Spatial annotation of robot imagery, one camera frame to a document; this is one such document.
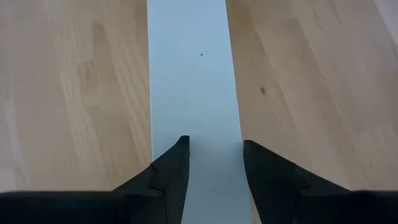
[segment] wooden surface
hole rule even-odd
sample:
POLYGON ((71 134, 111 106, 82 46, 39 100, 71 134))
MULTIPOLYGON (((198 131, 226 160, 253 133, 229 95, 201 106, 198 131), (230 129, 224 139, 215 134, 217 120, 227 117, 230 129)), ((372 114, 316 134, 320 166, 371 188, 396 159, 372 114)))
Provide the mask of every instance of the wooden surface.
MULTIPOLYGON (((243 138, 349 189, 398 189, 397 1, 227 7, 243 138)), ((145 0, 0 1, 0 190, 138 173, 148 75, 145 0)))
POLYGON ((396 3, 227 0, 243 138, 349 189, 398 189, 396 3))
POLYGON ((152 160, 145 0, 0 1, 0 190, 113 189, 152 160))

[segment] white paper strip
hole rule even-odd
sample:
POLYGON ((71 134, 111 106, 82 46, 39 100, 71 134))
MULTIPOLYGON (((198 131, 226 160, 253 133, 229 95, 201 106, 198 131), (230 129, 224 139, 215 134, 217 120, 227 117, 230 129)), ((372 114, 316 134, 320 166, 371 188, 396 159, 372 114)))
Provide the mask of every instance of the white paper strip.
POLYGON ((251 223, 224 0, 148 0, 154 158, 190 135, 183 223, 251 223))

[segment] small dark speck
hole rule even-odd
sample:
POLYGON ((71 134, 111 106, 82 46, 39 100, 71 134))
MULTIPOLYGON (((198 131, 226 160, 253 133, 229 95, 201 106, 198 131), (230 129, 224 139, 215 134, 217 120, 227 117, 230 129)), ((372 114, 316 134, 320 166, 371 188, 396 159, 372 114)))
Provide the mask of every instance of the small dark speck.
POLYGON ((260 93, 261 93, 262 95, 265 95, 266 92, 267 92, 267 90, 266 90, 264 87, 261 87, 261 88, 260 88, 260 93))

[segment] dark spot on wood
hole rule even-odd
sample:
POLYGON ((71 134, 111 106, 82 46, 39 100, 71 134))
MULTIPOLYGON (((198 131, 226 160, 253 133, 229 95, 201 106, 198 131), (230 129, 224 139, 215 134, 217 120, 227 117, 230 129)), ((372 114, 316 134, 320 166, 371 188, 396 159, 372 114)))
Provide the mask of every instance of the dark spot on wood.
POLYGON ((261 93, 262 95, 265 95, 266 92, 267 92, 267 90, 266 90, 264 87, 261 87, 261 88, 260 88, 260 93, 261 93))

